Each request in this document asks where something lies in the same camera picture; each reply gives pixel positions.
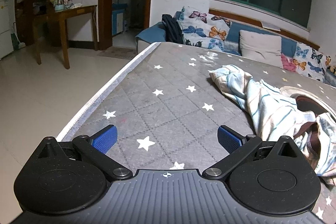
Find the blue striped shirt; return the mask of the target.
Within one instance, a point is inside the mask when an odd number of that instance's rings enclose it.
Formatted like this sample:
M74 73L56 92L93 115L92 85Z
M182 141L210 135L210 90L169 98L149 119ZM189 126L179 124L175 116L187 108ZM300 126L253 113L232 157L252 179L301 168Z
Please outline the blue striped shirt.
M301 111L294 98L235 65L209 74L221 93L251 116L257 136L263 141L292 138L318 176L335 180L335 118L330 113Z

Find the grey star patterned table cover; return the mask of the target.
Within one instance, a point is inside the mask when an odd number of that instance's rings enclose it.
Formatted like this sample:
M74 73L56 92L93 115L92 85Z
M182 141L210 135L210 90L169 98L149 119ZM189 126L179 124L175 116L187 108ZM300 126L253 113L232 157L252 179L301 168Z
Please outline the grey star patterned table cover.
M335 88L284 69L213 50L155 43L105 84L58 135L70 141L109 124L117 143L108 156L135 179L112 187L84 223L280 223L243 209L221 182L199 174L227 156L217 130L254 132L250 115L225 97L209 72L232 64L279 88L311 96L335 111Z

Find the doormat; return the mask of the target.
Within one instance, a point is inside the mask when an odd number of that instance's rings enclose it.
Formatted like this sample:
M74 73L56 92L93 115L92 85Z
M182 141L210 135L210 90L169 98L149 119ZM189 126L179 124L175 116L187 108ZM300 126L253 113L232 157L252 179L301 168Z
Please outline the doormat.
M137 50L134 48L109 47L108 49L101 51L98 55L103 57L131 60L137 55Z

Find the pink cloth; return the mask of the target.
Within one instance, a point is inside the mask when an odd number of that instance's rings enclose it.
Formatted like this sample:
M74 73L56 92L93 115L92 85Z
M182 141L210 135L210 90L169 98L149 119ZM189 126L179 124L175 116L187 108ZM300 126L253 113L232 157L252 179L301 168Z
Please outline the pink cloth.
M290 72L295 72L296 71L296 65L293 63L293 59L284 55L283 53L281 54L281 62L282 62L282 67Z

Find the beige pillow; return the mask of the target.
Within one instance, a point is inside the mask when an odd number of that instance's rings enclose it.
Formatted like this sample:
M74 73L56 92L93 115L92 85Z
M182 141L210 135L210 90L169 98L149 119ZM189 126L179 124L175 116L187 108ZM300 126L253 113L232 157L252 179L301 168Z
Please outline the beige pillow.
M240 30L239 46L243 57L283 68L280 36Z

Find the blue sofa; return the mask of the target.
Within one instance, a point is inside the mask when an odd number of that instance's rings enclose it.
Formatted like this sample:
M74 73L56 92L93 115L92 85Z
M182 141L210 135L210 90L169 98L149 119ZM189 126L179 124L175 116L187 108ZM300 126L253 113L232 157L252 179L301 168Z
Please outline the blue sofa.
M174 18L178 21L179 16L180 16L181 11L176 13L176 16L174 16ZM245 30L245 31L250 31L250 32L257 32L259 34L267 34L267 35L274 35L274 36L280 36L281 37L281 53L283 53L284 55L293 58L294 53L295 53L295 49L297 46L297 43L303 43L303 42L298 42L296 40L293 40L291 38L287 38L285 36L282 36L280 34L276 34L274 32L270 32L264 28L258 28L255 26L252 26L250 24L245 24L242 22L237 22L234 20L230 20L231 23L231 28L230 31L228 33L227 39L230 42L234 42L238 45L238 49L237 51L234 52L227 52L227 53L234 53L237 55L242 55L242 53L240 52L240 46L239 46L239 37L240 37L240 30ZM148 44L154 43L154 42L167 42L166 41L166 33L165 33L165 28L162 24L162 21L155 24L152 27L149 27L143 31L140 32L140 34L138 34L136 36L136 41L143 41L146 42Z

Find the butterfly patterned cushion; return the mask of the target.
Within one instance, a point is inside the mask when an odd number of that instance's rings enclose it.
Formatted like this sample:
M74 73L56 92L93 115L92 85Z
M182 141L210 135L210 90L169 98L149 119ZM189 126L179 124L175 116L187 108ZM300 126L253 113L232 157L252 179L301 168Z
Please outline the butterfly patterned cushion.
M178 21L185 45L221 52L238 49L236 43L227 39L232 22L222 16L183 6Z

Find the black backpack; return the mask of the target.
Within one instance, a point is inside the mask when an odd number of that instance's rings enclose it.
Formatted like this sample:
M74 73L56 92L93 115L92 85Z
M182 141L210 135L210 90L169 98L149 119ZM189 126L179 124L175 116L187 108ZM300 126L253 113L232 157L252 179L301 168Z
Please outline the black backpack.
M165 28L166 41L183 44L183 33L178 21L169 14L162 15L162 24Z

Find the green broom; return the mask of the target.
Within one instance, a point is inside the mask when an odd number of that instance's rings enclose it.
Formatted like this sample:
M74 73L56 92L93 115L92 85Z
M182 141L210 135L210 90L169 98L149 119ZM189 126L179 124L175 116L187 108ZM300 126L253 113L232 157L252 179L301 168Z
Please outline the green broom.
M13 31L11 33L11 40L12 40L13 49L15 51L21 50L22 48L26 46L26 44L24 42L20 42L18 38L17 25L15 22L13 23Z

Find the wooden table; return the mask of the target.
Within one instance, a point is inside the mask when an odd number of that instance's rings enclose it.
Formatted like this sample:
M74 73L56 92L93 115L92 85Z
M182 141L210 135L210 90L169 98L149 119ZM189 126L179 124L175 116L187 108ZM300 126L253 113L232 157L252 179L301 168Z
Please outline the wooden table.
M33 38L36 53L36 61L38 65L42 64L40 42L38 35L38 27L45 22L58 22L60 30L60 41L63 53L63 65L65 69L70 69L70 61L68 56L68 31L67 31L67 20L81 15L90 14L92 20L92 38L94 44L94 50L98 50L98 39L97 39L97 24L96 24L96 9L97 5L81 6L74 9L68 9L58 12L53 12L51 14L39 15L34 17L33 20Z

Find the white refrigerator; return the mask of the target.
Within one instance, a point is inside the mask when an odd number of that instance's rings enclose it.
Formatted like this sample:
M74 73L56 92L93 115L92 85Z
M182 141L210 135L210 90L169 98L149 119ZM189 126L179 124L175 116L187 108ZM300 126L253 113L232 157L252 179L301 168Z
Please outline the white refrigerator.
M0 1L0 58L14 51L11 39L8 0Z

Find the teal kettle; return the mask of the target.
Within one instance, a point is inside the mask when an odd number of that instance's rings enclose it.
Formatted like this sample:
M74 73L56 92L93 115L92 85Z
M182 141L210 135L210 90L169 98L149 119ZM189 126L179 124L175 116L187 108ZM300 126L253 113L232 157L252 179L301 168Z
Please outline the teal kettle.
M63 0L55 0L54 1L54 9L56 12L64 10L64 1Z

